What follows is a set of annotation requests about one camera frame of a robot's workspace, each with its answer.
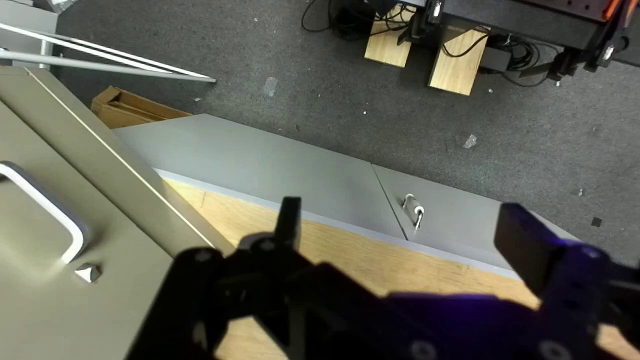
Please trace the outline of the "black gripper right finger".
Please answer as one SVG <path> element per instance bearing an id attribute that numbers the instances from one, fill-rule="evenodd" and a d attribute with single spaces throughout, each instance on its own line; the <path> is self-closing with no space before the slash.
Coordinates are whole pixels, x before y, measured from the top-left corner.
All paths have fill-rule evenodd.
<path id="1" fill-rule="evenodd" d="M 540 300 L 525 345 L 538 360 L 599 360 L 599 329 L 615 327 L 640 348 L 640 269 L 599 247 L 560 239 L 520 205 L 498 210 L 495 247 Z"/>

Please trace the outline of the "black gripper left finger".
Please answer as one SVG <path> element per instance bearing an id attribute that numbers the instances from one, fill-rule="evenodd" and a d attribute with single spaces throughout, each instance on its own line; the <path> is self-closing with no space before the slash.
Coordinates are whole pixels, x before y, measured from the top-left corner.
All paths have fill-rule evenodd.
<path id="1" fill-rule="evenodd" d="M 126 360 L 217 360 L 235 320 L 254 319 L 289 360 L 367 360 L 375 346 L 295 300 L 312 265 L 297 250 L 302 201 L 284 199 L 273 232 L 254 232 L 225 256 L 183 250 L 126 354 Z"/>

